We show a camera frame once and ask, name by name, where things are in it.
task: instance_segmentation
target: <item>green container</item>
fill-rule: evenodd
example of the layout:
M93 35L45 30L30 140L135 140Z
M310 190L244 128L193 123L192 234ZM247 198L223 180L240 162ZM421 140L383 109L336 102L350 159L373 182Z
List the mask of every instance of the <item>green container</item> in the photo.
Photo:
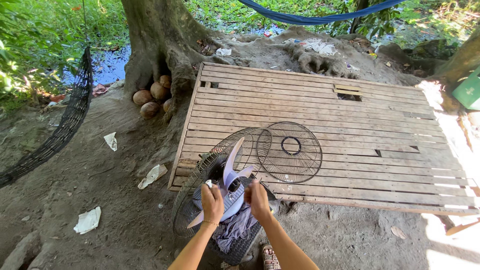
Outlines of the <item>green container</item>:
M480 66L452 92L452 95L465 108L480 110Z

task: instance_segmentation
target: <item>purple cloth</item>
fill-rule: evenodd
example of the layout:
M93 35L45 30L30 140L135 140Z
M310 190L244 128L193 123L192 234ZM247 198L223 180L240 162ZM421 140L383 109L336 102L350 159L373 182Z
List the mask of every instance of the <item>purple cloth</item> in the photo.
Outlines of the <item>purple cloth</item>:
M237 214L220 223L212 235L223 253L230 251L232 241L241 237L250 238L250 228L255 225L257 220L253 217L250 205L243 203Z

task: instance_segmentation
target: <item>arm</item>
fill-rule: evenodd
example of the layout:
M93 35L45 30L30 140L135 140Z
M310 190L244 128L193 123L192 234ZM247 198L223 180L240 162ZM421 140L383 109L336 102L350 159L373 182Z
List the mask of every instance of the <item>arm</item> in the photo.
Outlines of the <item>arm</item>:
M220 222L224 206L217 185L212 185L212 189L209 189L206 184L202 185L202 208L204 209L204 221L208 220L216 224ZM208 240L217 226L210 222L202 222L197 234L188 242L168 270L197 269Z
M258 180L254 180L245 191L245 201L250 204L253 216L265 229L283 270L318 270L318 267L290 239L270 212L267 193Z

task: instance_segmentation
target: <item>sandal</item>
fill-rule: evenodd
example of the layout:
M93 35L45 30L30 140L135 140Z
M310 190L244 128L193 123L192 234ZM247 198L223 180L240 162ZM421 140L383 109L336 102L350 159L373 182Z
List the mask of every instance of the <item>sandal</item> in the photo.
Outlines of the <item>sandal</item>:
M240 270L240 268L239 268L238 265L236 265L236 266L231 266L231 265L227 264L227 263L224 262L224 261L220 264L220 268L221 268L222 270Z
M273 251L273 248L271 245L263 245L262 246L262 257L264 258L264 270L281 270L280 264L278 263L278 259L275 255L273 254L266 254L265 250L266 249L271 249Z

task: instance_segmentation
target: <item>forearm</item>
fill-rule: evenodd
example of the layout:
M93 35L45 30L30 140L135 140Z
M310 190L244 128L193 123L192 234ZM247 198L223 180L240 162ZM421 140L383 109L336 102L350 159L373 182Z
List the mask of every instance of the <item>forearm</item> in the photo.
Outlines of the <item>forearm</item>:
M318 270L312 260L290 239L273 215L264 217L260 224L265 229L283 270Z
M168 268L169 270L195 270L200 263L202 254L208 240L215 231L216 226L210 223L202 223L197 234L188 242L179 256Z

